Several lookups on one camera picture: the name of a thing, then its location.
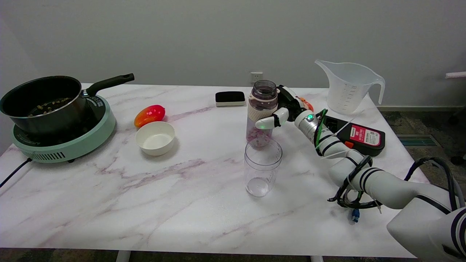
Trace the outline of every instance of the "black pan handle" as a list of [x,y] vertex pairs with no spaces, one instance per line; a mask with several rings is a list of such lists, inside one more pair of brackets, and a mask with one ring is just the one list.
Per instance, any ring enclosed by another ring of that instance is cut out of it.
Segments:
[[82,97],[93,97],[102,89],[114,87],[134,80],[134,74],[116,76],[99,81],[82,91]]

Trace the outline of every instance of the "pan rim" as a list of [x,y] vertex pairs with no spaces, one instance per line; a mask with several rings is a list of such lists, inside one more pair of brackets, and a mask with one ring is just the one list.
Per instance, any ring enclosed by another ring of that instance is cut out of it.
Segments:
[[[79,89],[80,91],[78,92],[78,94],[70,101],[68,102],[67,104],[63,105],[62,107],[59,107],[51,112],[47,112],[46,114],[40,114],[40,115],[37,115],[37,116],[26,116],[26,117],[16,117],[16,116],[12,116],[10,114],[7,114],[3,108],[3,104],[5,103],[5,101],[14,93],[16,92],[17,90],[25,87],[26,85],[32,83],[32,82],[37,82],[37,81],[41,81],[41,80],[45,80],[45,79],[53,79],[53,78],[61,78],[61,79],[69,79],[69,80],[73,80],[75,81],[76,83],[79,84]],[[19,86],[11,89],[10,91],[8,91],[1,99],[0,99],[0,111],[5,114],[6,116],[10,117],[10,118],[16,118],[16,119],[31,119],[31,118],[37,118],[37,117],[42,117],[42,116],[45,116],[45,115],[48,115],[48,114],[52,114],[54,112],[57,112],[65,107],[67,107],[69,104],[71,104],[72,102],[74,102],[77,98],[79,98],[81,96],[81,89],[82,89],[82,85],[81,85],[81,82],[79,82],[76,78],[74,77],[71,77],[71,76],[46,76],[46,77],[41,77],[41,78],[36,78],[36,79],[33,79],[31,81],[28,81],[26,83],[22,83],[20,84]]]

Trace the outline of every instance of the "jug handle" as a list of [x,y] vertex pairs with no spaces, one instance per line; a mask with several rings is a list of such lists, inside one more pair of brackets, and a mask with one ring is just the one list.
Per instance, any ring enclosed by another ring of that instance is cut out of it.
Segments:
[[377,80],[374,83],[372,83],[372,85],[374,84],[380,85],[379,104],[382,104],[382,98],[384,97],[384,92],[385,92],[385,79],[382,78],[380,80]]

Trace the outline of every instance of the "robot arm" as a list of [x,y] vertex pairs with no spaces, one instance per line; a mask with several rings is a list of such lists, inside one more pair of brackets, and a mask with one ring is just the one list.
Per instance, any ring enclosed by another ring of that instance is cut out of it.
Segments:
[[[279,109],[276,113],[256,122],[259,129],[281,126],[286,121],[295,126],[314,143],[319,119],[311,110],[306,110],[300,99],[288,88],[281,87]],[[330,158],[342,158],[329,169],[331,180],[342,190],[354,188],[367,193],[375,201],[372,206],[386,205],[401,209],[387,225],[387,230],[396,241],[418,258],[428,261],[466,261],[466,208],[451,190],[452,178],[448,167],[435,159],[422,159],[413,165],[403,179],[380,168],[372,167],[368,158],[346,147],[334,134],[322,126],[319,152]],[[432,162],[447,173],[449,190],[407,181],[421,164]],[[354,203],[340,202],[343,207]]]

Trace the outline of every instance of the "blue connector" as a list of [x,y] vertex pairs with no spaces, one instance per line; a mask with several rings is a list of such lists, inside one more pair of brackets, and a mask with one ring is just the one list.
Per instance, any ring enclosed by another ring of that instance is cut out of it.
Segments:
[[355,223],[359,221],[359,209],[353,209],[352,220]]

